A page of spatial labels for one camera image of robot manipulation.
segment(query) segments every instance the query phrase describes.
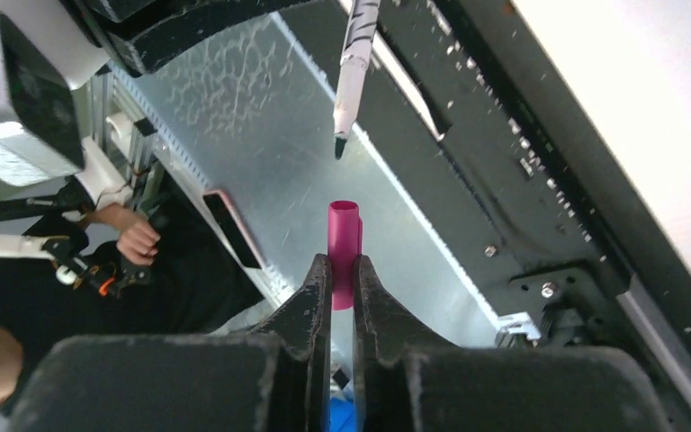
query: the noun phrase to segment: pink cap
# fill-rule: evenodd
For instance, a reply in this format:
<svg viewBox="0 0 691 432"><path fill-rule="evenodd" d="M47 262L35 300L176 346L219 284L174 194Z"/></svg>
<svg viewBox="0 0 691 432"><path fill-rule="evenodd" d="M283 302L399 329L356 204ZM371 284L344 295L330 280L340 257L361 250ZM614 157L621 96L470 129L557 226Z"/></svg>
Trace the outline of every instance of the pink cap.
<svg viewBox="0 0 691 432"><path fill-rule="evenodd" d="M362 254L362 218L355 202L329 205L327 255L332 265L332 309L354 306L354 261Z"/></svg>

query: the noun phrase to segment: blue object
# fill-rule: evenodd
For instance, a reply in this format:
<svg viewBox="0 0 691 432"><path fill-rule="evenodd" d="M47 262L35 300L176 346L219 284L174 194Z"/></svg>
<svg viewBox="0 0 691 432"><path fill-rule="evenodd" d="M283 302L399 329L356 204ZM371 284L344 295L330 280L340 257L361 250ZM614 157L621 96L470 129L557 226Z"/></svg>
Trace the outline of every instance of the blue object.
<svg viewBox="0 0 691 432"><path fill-rule="evenodd" d="M329 432L355 432L356 409L354 403L332 398L329 400Z"/></svg>

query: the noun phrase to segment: screw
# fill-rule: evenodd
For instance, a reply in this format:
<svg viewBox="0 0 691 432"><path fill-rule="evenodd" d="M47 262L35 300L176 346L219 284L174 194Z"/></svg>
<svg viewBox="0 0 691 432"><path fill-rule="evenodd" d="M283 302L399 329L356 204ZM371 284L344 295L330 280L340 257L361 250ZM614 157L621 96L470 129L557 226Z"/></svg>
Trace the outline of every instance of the screw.
<svg viewBox="0 0 691 432"><path fill-rule="evenodd" d="M497 253L497 247L494 245L488 245L483 249L483 254L486 255L486 258L494 257Z"/></svg>
<svg viewBox="0 0 691 432"><path fill-rule="evenodd" d="M555 291L557 291L558 285L555 284L555 282L546 282L544 285L542 285L542 297L545 299L549 299L553 295L555 295Z"/></svg>

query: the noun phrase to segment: hand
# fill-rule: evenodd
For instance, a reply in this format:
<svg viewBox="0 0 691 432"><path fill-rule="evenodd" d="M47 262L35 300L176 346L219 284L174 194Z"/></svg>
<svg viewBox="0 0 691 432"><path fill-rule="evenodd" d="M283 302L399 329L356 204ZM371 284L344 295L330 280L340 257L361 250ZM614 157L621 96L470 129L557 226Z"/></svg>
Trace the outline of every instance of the hand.
<svg viewBox="0 0 691 432"><path fill-rule="evenodd" d="M154 262L160 235L143 216L121 207L112 225L121 232L117 247L124 257L137 266L150 266Z"/></svg>

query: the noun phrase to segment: pen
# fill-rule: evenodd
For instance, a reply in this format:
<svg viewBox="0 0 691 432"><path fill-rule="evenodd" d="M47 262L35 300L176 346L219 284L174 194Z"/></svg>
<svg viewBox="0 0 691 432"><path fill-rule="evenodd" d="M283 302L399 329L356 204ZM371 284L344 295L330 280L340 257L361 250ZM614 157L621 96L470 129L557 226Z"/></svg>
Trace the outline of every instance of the pen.
<svg viewBox="0 0 691 432"><path fill-rule="evenodd" d="M380 0L354 0L340 58L340 77L335 94L335 158L343 156L351 128L359 113L364 78L372 54L372 39L377 28Z"/></svg>

